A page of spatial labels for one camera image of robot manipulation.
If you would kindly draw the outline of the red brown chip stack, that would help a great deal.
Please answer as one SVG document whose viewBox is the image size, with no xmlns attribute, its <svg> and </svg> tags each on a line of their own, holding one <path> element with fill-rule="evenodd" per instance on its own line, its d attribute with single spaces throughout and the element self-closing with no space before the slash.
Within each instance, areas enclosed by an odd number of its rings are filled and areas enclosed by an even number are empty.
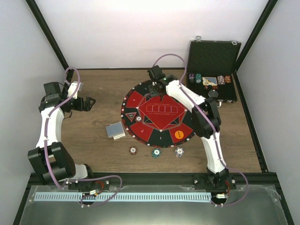
<svg viewBox="0 0 300 225">
<path fill-rule="evenodd" d="M 129 153 L 130 153 L 131 155 L 136 155 L 136 154 L 137 154 L 137 148 L 136 148 L 136 147 L 131 147 L 131 148 L 129 149 Z"/>
</svg>

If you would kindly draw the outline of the blue white chip stack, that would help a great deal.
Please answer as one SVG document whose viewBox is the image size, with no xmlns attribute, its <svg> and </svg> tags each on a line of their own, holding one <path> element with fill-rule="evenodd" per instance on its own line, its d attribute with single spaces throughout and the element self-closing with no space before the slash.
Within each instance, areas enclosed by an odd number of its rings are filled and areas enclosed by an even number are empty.
<svg viewBox="0 0 300 225">
<path fill-rule="evenodd" d="M 177 158 L 180 158 L 182 157 L 182 155 L 184 154 L 184 149 L 181 148 L 181 147 L 177 147 L 174 151 L 174 155 L 177 157 Z"/>
</svg>

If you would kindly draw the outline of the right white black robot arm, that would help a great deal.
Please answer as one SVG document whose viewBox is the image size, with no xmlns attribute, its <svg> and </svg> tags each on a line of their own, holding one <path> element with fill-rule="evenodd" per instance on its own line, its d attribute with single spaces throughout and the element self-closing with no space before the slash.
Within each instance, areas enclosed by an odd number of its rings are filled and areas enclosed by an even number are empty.
<svg viewBox="0 0 300 225">
<path fill-rule="evenodd" d="M 207 157 L 208 183 L 214 189 L 220 188 L 229 171 L 220 146 L 221 118 L 215 100 L 197 95 L 175 76 L 166 76 L 159 66 L 153 66 L 147 73 L 152 82 L 152 97 L 168 95 L 191 112 L 194 133 L 201 138 Z"/>
</svg>

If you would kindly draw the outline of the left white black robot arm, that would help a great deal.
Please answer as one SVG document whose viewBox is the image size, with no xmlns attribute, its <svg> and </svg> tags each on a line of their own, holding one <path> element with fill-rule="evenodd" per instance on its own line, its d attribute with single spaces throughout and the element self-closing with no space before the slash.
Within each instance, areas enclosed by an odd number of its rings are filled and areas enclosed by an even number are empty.
<svg viewBox="0 0 300 225">
<path fill-rule="evenodd" d="M 78 179 L 85 189 L 95 186 L 96 178 L 91 168 L 87 164 L 76 164 L 61 142 L 65 113 L 88 112 L 96 102 L 93 98 L 78 96 L 82 85 L 75 81 L 62 91 L 59 82 L 44 84 L 45 96 L 38 108 L 42 116 L 40 137 L 36 147 L 28 152 L 28 160 L 43 185 Z"/>
</svg>

